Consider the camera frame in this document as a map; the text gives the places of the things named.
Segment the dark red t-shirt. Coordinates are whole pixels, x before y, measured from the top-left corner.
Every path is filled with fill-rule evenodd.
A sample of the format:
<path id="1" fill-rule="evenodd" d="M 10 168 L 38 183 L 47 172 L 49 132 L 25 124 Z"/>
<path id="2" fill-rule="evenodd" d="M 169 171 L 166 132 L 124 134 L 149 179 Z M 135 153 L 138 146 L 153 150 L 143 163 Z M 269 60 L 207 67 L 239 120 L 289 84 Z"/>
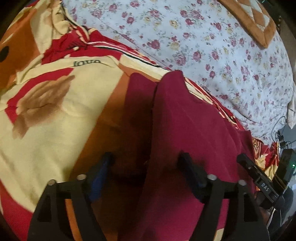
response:
<path id="1" fill-rule="evenodd" d="M 103 185 L 99 223 L 108 240 L 188 240 L 203 209 L 177 167 L 181 152 L 209 174 L 251 180 L 236 161 L 252 137 L 189 93 L 179 71 L 153 82 L 130 76 L 116 160 Z"/>

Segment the white floral quilt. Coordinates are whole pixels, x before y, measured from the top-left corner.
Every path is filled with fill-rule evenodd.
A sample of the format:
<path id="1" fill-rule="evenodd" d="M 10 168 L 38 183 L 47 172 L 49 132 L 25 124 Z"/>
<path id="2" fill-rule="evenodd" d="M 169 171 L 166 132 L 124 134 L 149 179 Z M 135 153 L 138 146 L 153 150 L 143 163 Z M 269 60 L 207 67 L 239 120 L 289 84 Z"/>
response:
<path id="1" fill-rule="evenodd" d="M 63 1 L 80 25 L 181 70 L 270 144 L 295 127 L 295 81 L 279 34 L 262 48 L 218 1 Z"/>

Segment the orange white checkered cushion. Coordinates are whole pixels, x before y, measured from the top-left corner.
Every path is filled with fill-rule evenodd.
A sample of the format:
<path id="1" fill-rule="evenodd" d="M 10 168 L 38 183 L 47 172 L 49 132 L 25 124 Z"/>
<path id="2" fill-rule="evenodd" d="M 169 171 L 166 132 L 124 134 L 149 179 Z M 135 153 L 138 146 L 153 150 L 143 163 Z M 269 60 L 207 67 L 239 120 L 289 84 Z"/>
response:
<path id="1" fill-rule="evenodd" d="M 237 18 L 243 28 L 264 49 L 271 43 L 276 25 L 264 6 L 257 0 L 219 0 Z"/>

